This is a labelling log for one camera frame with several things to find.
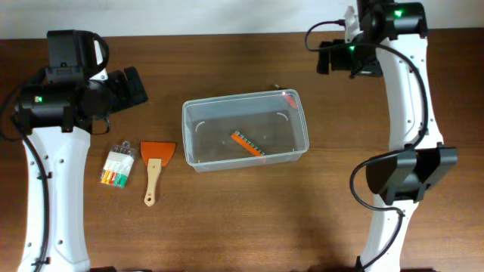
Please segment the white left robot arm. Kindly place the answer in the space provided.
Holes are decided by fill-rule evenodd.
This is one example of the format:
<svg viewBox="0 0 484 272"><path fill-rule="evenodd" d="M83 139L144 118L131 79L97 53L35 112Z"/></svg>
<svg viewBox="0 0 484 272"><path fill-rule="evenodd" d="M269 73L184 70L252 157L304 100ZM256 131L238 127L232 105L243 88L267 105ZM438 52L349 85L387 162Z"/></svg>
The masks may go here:
<svg viewBox="0 0 484 272"><path fill-rule="evenodd" d="M134 67L108 73L97 33L47 34L48 65L20 87L11 121L26 151L28 196L21 271L88 271L83 185L93 123L145 103Z"/></svg>

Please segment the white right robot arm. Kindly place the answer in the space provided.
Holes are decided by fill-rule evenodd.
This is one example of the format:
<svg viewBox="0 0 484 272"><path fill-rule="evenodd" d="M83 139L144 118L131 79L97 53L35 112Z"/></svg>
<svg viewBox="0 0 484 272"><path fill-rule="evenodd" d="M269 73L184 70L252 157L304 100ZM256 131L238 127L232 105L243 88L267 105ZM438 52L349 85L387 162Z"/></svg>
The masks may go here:
<svg viewBox="0 0 484 272"><path fill-rule="evenodd" d="M361 162L374 201L370 232L357 271L398 271L409 221L427 191L458 160L444 144L427 75L428 27L419 2L358 0L338 24L343 39L322 42L317 71L381 76L389 109L389 149Z"/></svg>

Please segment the red handled pliers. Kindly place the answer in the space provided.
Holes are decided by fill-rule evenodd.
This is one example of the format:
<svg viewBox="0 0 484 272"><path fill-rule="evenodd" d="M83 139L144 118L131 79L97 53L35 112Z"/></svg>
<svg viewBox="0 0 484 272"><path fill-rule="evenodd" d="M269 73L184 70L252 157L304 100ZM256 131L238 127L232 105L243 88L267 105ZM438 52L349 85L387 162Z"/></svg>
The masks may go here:
<svg viewBox="0 0 484 272"><path fill-rule="evenodd" d="M289 94L288 88L280 86L280 85L274 85L277 91L279 91L279 95L282 96L283 99L289 104L289 106L292 109L298 109L298 103L296 102L295 98L293 97L292 94Z"/></svg>

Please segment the clear plastic storage box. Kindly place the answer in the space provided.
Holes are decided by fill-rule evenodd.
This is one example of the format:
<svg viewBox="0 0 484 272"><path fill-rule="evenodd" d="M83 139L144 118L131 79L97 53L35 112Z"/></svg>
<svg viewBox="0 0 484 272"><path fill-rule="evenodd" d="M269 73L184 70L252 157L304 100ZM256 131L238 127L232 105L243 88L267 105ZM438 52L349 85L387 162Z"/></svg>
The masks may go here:
<svg viewBox="0 0 484 272"><path fill-rule="evenodd" d="M182 106L182 137L187 164L213 172L297 161L309 149L309 133L299 94L292 109L279 91L189 100ZM253 156L231 139L239 131L264 156Z"/></svg>

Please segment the clear case of coloured bits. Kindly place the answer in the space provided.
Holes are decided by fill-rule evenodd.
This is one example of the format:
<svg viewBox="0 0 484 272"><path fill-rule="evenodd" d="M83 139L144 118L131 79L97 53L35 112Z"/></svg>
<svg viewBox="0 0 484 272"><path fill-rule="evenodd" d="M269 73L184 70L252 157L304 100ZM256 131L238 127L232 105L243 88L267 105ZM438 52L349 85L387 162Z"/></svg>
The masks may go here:
<svg viewBox="0 0 484 272"><path fill-rule="evenodd" d="M100 182L124 188L135 162L135 155L136 149L131 146L129 141L123 141L120 145L114 145L105 160Z"/></svg>

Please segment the orange bit holder strip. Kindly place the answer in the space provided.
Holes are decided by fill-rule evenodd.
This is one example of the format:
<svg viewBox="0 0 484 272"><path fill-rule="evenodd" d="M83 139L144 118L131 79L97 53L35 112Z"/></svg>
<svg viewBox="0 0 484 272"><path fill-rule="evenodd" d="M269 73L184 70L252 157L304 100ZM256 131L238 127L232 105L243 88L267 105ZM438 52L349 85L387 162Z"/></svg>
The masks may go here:
<svg viewBox="0 0 484 272"><path fill-rule="evenodd" d="M253 156L264 156L265 152L258 148L254 143L252 143L248 138L246 138L239 131L235 131L231 134L231 139L242 146L246 151L248 151Z"/></svg>

